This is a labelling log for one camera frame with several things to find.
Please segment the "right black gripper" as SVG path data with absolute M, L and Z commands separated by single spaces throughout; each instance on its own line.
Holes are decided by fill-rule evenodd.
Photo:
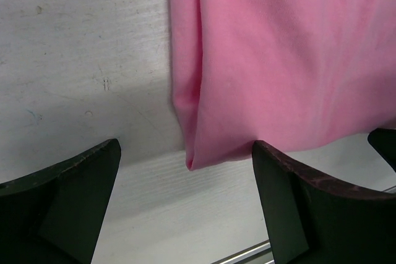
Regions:
M 369 144 L 396 171 L 396 130 L 378 128 L 368 135 Z

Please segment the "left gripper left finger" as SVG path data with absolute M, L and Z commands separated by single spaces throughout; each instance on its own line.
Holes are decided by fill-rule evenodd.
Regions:
M 91 263 L 121 159 L 109 139 L 1 184 L 1 263 Z

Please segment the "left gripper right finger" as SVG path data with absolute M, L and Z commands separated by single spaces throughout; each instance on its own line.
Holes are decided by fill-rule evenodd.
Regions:
M 395 195 L 342 181 L 263 141 L 252 162 L 275 263 L 394 263 Z

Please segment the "pink t shirt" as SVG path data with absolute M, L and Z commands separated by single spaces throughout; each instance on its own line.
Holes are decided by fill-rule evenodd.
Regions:
M 170 0 L 186 166 L 395 127 L 395 0 Z

